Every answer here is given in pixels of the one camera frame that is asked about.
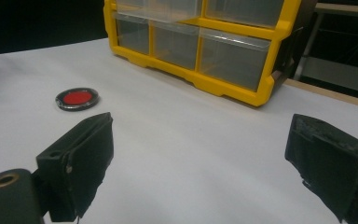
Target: red circular button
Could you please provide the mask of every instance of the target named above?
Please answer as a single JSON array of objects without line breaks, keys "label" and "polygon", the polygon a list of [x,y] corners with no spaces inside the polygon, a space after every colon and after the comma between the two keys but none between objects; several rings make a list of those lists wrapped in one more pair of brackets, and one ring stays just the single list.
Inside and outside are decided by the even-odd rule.
[{"label": "red circular button", "polygon": [[92,98],[91,93],[87,91],[69,92],[63,97],[63,101],[68,105],[82,105]]}]

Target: yellow frame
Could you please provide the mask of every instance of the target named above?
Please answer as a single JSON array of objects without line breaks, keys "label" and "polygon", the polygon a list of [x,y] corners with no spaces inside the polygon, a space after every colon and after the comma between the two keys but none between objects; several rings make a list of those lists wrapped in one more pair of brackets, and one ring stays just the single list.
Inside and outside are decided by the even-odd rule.
[{"label": "yellow frame", "polygon": [[[198,73],[197,71],[199,71],[200,67],[200,48],[202,45],[201,38],[199,38],[195,70],[188,70],[171,63],[165,63],[151,57],[152,52],[149,55],[144,55],[119,46],[117,41],[116,20],[112,17],[112,14],[117,10],[115,0],[105,0],[103,7],[105,29],[108,33],[110,48],[115,54],[127,58],[131,63],[135,63],[142,67],[157,68],[182,77],[185,80],[192,82],[196,88],[207,91],[211,94],[217,96],[226,95],[254,106],[265,104],[269,100],[274,87],[275,81],[271,74],[273,72],[273,66],[275,64],[281,42],[292,33],[301,0],[285,0],[283,2],[280,18],[274,29],[207,19],[204,17],[207,4],[208,0],[203,0],[200,17],[188,21],[181,21],[181,23],[220,30],[236,35],[248,35],[271,41],[257,91],[249,91],[234,84]],[[153,27],[149,26],[149,29],[149,47],[152,50]]]}]

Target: yellow storage organizer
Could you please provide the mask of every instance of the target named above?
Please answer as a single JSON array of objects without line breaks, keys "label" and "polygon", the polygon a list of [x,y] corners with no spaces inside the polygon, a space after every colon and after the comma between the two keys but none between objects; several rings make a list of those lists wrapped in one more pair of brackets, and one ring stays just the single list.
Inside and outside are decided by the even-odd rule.
[{"label": "yellow storage organizer", "polygon": [[[128,1],[148,6],[164,2],[105,0],[105,29],[115,54],[182,77],[200,90],[255,106],[269,100],[276,82],[274,64],[282,41],[292,33],[301,4],[301,0],[274,0],[277,6],[249,8],[238,0],[193,0],[200,9],[193,8],[191,13],[198,11],[199,16],[167,23],[154,20],[153,13],[147,17],[136,17],[139,13],[131,10],[117,13],[118,8],[134,8],[120,5]],[[252,15],[260,8],[269,10],[263,20]]]}]

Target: dark wall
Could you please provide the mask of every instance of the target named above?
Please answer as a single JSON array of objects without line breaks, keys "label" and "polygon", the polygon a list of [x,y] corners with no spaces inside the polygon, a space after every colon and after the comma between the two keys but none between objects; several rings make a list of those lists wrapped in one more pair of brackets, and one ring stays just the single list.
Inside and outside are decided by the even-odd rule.
[{"label": "dark wall", "polygon": [[0,53],[104,37],[103,0],[0,0]]},{"label": "dark wall", "polygon": [[325,14],[310,56],[358,67],[358,17]]}]

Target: plastic drawer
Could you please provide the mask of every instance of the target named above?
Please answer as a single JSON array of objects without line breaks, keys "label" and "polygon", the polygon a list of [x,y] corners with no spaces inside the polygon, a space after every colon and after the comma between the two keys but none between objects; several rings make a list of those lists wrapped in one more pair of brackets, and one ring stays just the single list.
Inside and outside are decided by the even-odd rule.
[{"label": "plastic drawer", "polygon": [[284,0],[209,0],[206,17],[262,27],[275,27]]},{"label": "plastic drawer", "polygon": [[201,5],[201,0],[117,0],[117,12],[153,21],[174,22],[198,17]]},{"label": "plastic drawer", "polygon": [[148,20],[132,16],[114,14],[117,20],[118,45],[137,52],[149,53]]},{"label": "plastic drawer", "polygon": [[200,72],[257,91],[269,40],[200,29]]},{"label": "plastic drawer", "polygon": [[179,23],[152,21],[154,56],[164,62],[194,69],[199,40],[199,27]]}]

